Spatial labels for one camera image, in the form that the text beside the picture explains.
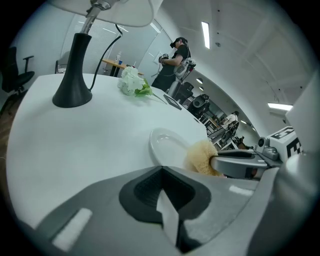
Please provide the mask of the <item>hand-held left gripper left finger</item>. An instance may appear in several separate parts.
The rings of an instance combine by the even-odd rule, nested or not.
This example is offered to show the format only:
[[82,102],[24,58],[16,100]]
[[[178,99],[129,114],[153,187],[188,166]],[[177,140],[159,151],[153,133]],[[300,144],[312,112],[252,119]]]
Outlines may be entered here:
[[52,210],[36,231],[66,256],[178,256],[157,211],[161,166],[93,183]]

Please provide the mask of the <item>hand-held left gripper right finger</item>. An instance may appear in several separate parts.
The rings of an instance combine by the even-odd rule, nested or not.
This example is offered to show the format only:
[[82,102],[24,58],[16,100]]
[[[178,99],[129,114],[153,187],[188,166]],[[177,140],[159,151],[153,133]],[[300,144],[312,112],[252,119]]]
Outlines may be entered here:
[[257,182],[162,169],[163,255],[246,255],[241,225]]

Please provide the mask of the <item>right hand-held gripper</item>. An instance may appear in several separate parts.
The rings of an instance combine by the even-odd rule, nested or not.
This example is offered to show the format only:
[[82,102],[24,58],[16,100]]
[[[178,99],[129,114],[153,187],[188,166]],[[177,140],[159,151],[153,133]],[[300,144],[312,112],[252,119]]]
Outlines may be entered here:
[[253,151],[221,150],[211,158],[210,165],[229,178],[260,179],[267,168],[280,167],[290,157],[302,153],[303,147],[293,127],[287,126],[260,137]]

